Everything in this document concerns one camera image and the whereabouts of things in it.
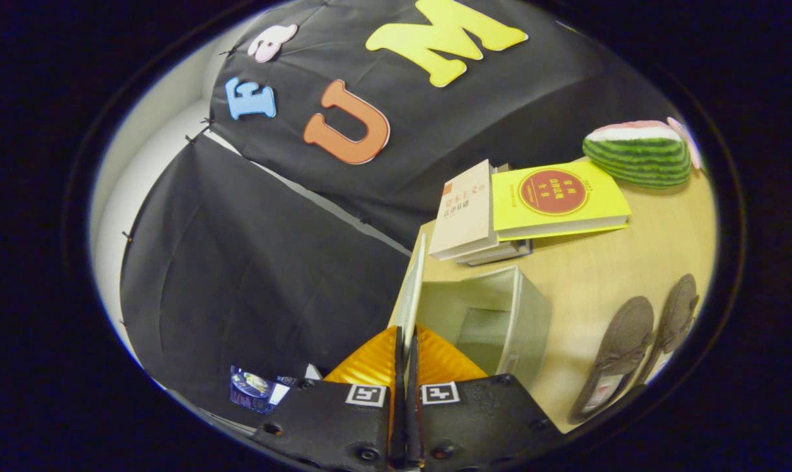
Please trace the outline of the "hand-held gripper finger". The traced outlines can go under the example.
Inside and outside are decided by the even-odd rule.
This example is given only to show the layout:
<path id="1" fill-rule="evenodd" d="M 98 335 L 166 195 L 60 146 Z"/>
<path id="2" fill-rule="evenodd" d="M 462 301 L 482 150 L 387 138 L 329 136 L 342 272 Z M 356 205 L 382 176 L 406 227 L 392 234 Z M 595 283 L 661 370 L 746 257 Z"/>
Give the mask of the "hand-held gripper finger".
<path id="1" fill-rule="evenodd" d="M 301 469 L 392 469 L 404 458 L 403 355 L 390 326 L 324 379 L 295 382 L 252 442 Z"/>
<path id="2" fill-rule="evenodd" d="M 419 335 L 406 382 L 406 469 L 510 470 L 551 454 L 564 434 L 512 374 L 420 383 Z"/>

